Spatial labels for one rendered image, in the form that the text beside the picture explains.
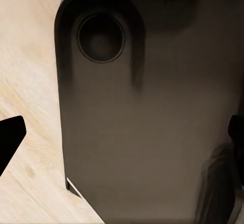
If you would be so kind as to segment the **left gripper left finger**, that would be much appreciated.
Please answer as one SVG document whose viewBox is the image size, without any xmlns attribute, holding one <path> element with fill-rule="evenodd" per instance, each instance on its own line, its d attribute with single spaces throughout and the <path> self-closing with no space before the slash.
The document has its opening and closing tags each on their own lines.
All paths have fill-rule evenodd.
<svg viewBox="0 0 244 224">
<path fill-rule="evenodd" d="M 0 176 L 26 135 L 21 115 L 0 121 Z"/>
</svg>

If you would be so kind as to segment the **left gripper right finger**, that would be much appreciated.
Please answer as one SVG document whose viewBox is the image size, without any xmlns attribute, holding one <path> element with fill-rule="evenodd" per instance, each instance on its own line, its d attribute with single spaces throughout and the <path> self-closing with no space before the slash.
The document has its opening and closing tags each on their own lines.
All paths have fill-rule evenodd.
<svg viewBox="0 0 244 224">
<path fill-rule="evenodd" d="M 244 117 L 237 115 L 231 117 L 228 134 L 244 156 Z"/>
</svg>

